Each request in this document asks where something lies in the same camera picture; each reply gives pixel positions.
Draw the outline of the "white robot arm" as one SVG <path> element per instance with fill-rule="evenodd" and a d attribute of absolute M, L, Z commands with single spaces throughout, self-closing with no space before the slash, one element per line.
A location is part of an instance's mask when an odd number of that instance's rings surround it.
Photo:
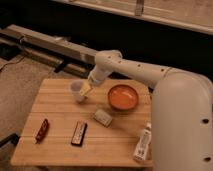
<path fill-rule="evenodd" d="M 153 89 L 153 171 L 213 171 L 213 82 L 168 66 L 126 60 L 117 50 L 99 51 L 88 76 L 101 85 L 113 72 Z"/>

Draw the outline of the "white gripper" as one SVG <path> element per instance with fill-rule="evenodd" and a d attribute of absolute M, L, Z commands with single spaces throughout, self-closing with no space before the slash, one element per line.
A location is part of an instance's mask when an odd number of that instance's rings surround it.
<path fill-rule="evenodd" d="M 88 81 L 84 81 L 80 89 L 80 95 L 86 96 L 91 90 L 92 86 L 99 86 L 104 82 L 106 78 L 105 71 L 98 66 L 95 66 L 93 70 L 89 73 Z"/>

